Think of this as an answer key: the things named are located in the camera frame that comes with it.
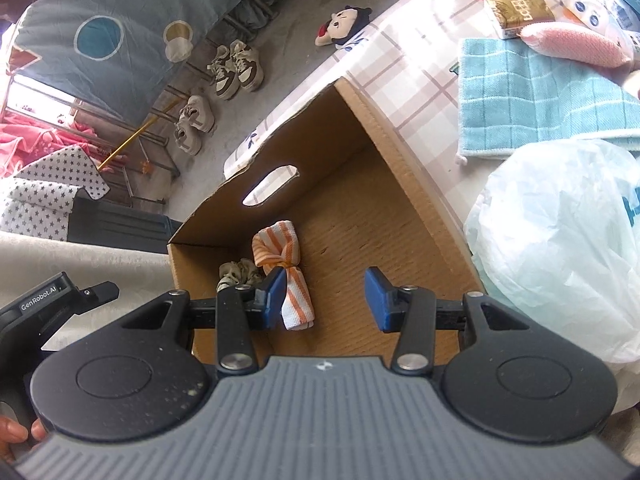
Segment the gray ribbed plate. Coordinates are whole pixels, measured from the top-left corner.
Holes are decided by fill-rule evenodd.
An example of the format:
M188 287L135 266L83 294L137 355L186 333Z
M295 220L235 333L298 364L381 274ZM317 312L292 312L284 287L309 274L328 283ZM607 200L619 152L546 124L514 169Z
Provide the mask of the gray ribbed plate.
M127 445L53 435L28 480L605 480L631 466L596 438L511 444L462 423L424 379L377 358L273 357L227 378L181 426Z

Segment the orange and white striped cloth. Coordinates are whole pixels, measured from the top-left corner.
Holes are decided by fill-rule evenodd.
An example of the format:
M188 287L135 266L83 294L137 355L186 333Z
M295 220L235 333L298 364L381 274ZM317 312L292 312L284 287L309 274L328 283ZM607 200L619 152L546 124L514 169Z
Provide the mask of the orange and white striped cloth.
M287 297L282 305L282 320L287 330L304 330L314 325L314 310L311 306L305 277L299 268L300 243L293 224L281 220L262 229L252 240L254 261L265 274L274 267L287 269Z

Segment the teal checkered towel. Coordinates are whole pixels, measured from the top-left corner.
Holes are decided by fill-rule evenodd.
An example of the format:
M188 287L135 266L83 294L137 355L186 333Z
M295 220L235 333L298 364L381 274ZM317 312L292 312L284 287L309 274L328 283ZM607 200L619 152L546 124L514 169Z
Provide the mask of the teal checkered towel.
M459 60L463 161L570 138L640 151L640 101L593 68L542 56L520 40L463 40Z

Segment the box handle hole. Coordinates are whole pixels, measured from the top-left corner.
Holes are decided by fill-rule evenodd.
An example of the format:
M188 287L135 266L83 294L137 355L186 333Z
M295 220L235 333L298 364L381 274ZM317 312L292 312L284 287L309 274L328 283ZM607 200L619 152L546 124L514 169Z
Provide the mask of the box handle hole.
M280 166L276 168L244 197L242 204L247 206L260 205L289 180L297 176L300 176L300 174L295 166Z

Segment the star-patterned cloth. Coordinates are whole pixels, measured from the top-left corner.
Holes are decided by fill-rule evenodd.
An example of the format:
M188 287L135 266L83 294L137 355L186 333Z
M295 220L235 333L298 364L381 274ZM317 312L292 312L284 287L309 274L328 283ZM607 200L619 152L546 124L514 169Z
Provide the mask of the star-patterned cloth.
M69 146L0 180L0 230L66 241L76 194L97 200L108 191L89 156Z

